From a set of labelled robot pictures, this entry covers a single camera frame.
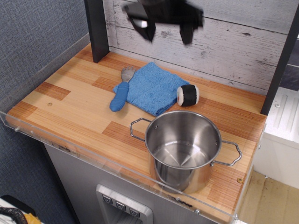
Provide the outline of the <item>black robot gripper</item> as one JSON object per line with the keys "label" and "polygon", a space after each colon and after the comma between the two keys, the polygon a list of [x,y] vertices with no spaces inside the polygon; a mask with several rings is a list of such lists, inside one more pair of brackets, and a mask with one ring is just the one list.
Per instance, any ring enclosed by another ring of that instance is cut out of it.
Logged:
{"label": "black robot gripper", "polygon": [[186,0],[138,0],[122,7],[135,31],[145,40],[152,42],[156,23],[180,25],[180,35],[184,45],[192,43],[193,27],[204,23],[203,10]]}

